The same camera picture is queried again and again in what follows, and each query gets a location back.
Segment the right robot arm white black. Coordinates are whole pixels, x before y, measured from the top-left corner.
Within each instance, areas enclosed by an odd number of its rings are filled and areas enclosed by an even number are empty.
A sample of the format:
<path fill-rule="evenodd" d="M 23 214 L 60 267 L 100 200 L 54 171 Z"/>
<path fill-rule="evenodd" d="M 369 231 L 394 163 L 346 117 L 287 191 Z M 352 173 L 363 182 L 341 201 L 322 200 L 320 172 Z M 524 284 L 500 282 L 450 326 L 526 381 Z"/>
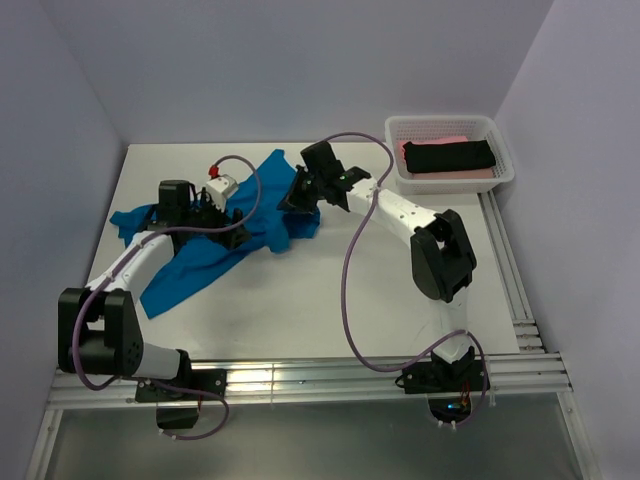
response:
<path fill-rule="evenodd" d="M 417 289 L 438 306 L 435 324 L 441 337 L 405 363 L 405 368 L 426 356 L 433 365 L 435 383 L 452 390 L 468 374 L 467 365 L 480 352 L 477 340 L 468 330 L 468 287 L 477 259 L 461 216 L 448 209 L 442 213 L 419 206 L 382 186 L 360 167 L 346 169 L 327 140 L 301 151 L 304 162 L 296 168 L 289 190 L 278 209 L 291 214 L 311 214 L 324 201 L 348 213 L 363 217 L 347 247 L 340 280 L 340 309 L 347 343 L 356 358 L 377 372 L 391 367 L 371 364 L 359 352 L 352 337 L 347 312 L 347 276 L 356 242 L 365 226 L 374 221 L 399 238 L 409 249 L 411 274 Z"/>

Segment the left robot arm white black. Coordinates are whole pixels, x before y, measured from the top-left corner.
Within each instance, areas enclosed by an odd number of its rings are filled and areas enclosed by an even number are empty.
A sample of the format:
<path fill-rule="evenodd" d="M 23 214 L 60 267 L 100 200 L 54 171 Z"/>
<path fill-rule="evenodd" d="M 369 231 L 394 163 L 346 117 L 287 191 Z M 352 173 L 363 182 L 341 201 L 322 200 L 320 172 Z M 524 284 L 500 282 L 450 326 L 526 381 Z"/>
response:
<path fill-rule="evenodd" d="M 251 235 L 240 209 L 227 202 L 237 191 L 228 175 L 202 189 L 183 180 L 160 183 L 158 201 L 144 216 L 129 246 L 104 273 L 82 288 L 65 289 L 58 300 L 57 361 L 90 389 L 92 375 L 159 381 L 172 399 L 195 386 L 186 351 L 159 347 L 143 338 L 136 306 L 153 278 L 197 237 L 233 250 Z"/>

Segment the blue t-shirt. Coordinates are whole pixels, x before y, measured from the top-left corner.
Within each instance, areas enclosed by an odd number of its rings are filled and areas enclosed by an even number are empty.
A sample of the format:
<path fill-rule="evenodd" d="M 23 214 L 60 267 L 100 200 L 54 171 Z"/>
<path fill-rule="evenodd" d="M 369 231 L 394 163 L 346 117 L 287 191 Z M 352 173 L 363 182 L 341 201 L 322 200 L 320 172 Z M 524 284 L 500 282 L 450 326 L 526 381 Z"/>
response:
<path fill-rule="evenodd" d="M 274 150 L 257 171 L 262 196 L 257 212 L 246 223 L 251 239 L 234 250 L 227 250 L 202 235 L 189 240 L 142 293 L 141 302 L 148 318 L 169 311 L 208 287 L 255 251 L 266 247 L 273 254 L 282 254 L 293 241 L 315 236 L 321 219 L 318 211 L 299 216 L 277 209 L 295 176 L 284 151 Z"/>

